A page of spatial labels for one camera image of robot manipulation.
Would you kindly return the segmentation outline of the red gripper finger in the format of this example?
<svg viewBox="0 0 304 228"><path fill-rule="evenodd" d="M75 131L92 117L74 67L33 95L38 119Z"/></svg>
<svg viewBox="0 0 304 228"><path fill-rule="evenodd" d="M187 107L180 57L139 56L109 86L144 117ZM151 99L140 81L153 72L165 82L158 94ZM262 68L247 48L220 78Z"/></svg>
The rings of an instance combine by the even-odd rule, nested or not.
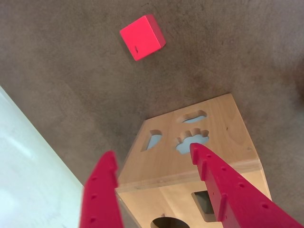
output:
<svg viewBox="0 0 304 228"><path fill-rule="evenodd" d="M122 228L115 189L118 187L118 165L113 151L107 151L97 162L83 190L81 228Z"/></svg>
<svg viewBox="0 0 304 228"><path fill-rule="evenodd" d="M190 155L206 184L216 219L223 227L302 227L206 146L192 143Z"/></svg>

